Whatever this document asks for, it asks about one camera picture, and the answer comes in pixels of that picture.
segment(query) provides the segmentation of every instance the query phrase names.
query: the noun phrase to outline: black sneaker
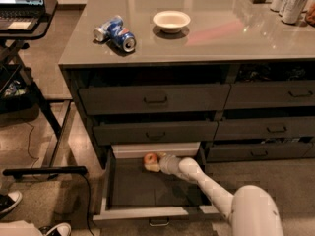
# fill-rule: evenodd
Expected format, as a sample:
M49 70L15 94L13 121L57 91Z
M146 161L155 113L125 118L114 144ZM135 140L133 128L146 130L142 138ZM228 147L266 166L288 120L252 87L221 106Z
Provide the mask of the black sneaker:
M7 195L0 194L0 215L8 213L14 209L22 199L22 193L19 191L8 193Z
M52 227L45 236L69 236L71 233L71 226L68 223L57 224Z

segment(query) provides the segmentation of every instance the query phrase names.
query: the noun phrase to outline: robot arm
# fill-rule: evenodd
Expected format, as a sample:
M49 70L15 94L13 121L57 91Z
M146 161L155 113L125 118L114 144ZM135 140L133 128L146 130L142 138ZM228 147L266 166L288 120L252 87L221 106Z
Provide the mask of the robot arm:
M233 236L284 236L277 206L257 186L244 186L231 194L209 176L192 158L163 154L160 171L197 184L232 228Z

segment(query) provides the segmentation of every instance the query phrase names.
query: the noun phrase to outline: white bowl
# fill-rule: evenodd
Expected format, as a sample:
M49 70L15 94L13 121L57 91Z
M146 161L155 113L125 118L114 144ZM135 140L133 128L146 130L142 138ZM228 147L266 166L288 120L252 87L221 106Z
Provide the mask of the white bowl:
M155 14L154 23L166 33L178 33L190 23L190 17L177 11L164 11Z

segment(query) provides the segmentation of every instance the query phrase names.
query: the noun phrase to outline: concrete floor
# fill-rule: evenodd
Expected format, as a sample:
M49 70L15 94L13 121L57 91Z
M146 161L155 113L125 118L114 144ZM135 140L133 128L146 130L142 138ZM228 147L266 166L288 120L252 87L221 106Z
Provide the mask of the concrete floor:
M47 36L31 41L31 48L21 52L47 99L71 98L58 60L80 15L81 11L76 10L57 11ZM58 115L61 104L54 103L51 107ZM36 107L0 115L0 171L5 168L40 167L52 136L51 127ZM95 214L99 209L105 171L99 165L73 104L54 165L87 167L92 190L89 214ZM231 192L248 184L264 188L279 207L284 235L310 236L315 231L314 167L315 159L297 159L214 163L206 166L206 172ZM65 174L47 179L47 175L36 175L15 180L1 174L0 186L1 193L20 190L24 195L21 203L1 222L25 220L42 227L68 221L73 236L92 235L86 223L89 189L81 176ZM174 221L163 228L150 227L148 222L138 224L132 221L95 228L90 220L90 227L95 236L231 235L230 228L220 219Z

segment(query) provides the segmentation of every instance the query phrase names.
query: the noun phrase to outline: black cable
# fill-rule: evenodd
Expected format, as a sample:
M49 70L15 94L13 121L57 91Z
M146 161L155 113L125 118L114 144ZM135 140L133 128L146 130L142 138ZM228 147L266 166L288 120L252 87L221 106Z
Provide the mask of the black cable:
M95 235L92 233L92 231L91 231L91 229L90 229L90 224L89 224L89 210L90 210L90 202L91 202L91 185L90 185L90 183L89 183L88 178L86 178L86 176L84 176L84 175L82 175L82 174L80 174L80 176L82 176L82 177L86 180L87 185L88 185L87 226L88 226L88 229L89 229L90 233L91 233L93 236L95 236Z

